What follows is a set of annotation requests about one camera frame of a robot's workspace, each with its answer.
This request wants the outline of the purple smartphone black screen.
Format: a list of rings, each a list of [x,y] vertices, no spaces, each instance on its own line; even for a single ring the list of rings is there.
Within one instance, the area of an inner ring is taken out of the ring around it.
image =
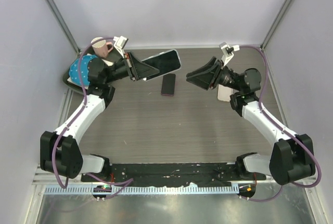
[[[175,74],[166,74],[163,76],[162,79],[162,86],[161,86],[161,95],[163,96],[173,96],[175,92]]]

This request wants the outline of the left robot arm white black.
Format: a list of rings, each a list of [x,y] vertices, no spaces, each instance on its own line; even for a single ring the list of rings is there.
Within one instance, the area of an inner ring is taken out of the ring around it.
[[[56,177],[73,179],[79,174],[93,174],[100,182],[111,175],[108,158],[100,155],[83,155],[79,143],[91,125],[111,103],[115,88],[110,82],[129,77],[142,80],[159,73],[159,69],[138,60],[131,52],[109,66],[95,55],[79,59],[74,70],[83,75],[86,68],[89,81],[84,89],[84,99],[75,112],[55,131],[45,131],[40,138],[40,167]]]

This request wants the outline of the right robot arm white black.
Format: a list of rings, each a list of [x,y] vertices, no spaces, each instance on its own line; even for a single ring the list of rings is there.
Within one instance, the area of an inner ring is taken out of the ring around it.
[[[316,173],[312,139],[288,129],[259,102],[256,92],[261,88],[262,77],[257,69],[236,73],[213,57],[204,66],[187,73],[186,80],[205,90],[218,85],[233,89],[232,109],[273,146],[270,156],[256,152],[238,156],[235,174],[239,179],[246,180],[253,173],[259,173],[273,177],[279,185],[286,185]]]

